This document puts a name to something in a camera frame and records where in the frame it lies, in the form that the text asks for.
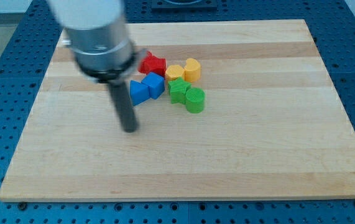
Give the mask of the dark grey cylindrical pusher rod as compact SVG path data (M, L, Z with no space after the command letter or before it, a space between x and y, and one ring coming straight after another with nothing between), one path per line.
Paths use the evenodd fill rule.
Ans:
M122 129L127 133L133 133L138 129L138 122L126 82L109 81L108 90Z

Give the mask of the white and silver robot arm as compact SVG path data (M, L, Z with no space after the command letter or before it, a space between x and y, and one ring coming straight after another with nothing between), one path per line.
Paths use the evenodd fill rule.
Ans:
M122 129L138 128L126 80L147 55L136 50L126 23L121 0L47 0L59 25L64 44L72 51L79 69L108 86Z

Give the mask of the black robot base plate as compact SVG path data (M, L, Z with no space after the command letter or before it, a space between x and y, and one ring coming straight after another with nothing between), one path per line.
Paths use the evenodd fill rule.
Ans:
M151 0L152 10L161 9L216 9L218 0Z

